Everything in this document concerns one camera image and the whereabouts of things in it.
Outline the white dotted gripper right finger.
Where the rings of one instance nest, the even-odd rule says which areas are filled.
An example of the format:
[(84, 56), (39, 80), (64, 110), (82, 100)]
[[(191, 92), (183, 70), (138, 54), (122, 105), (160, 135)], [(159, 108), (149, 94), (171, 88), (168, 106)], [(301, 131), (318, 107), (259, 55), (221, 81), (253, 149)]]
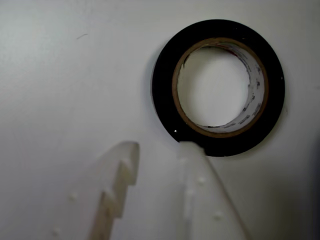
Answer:
[(180, 163), (179, 240), (250, 240), (251, 234), (204, 150), (182, 141)]

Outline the white stepped gripper left finger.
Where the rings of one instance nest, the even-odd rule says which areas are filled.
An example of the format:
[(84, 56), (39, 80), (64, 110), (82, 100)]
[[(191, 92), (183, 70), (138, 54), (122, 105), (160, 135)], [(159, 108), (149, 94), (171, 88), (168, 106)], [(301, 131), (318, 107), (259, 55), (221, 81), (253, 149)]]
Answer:
[(65, 189), (42, 223), (44, 240), (108, 240), (135, 185), (140, 146), (123, 141), (109, 149)]

